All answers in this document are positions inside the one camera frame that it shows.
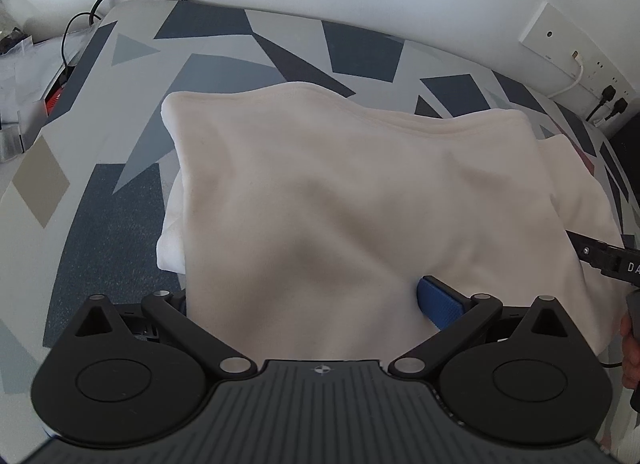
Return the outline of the person's right hand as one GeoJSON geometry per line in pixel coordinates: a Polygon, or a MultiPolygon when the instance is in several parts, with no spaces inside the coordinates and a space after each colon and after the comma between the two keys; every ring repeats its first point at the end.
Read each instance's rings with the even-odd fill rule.
{"type": "Polygon", "coordinates": [[[626,313],[620,321],[620,336],[622,336],[622,369],[623,386],[627,389],[636,389],[640,380],[640,348],[638,341],[634,338],[631,318],[626,313]]]}

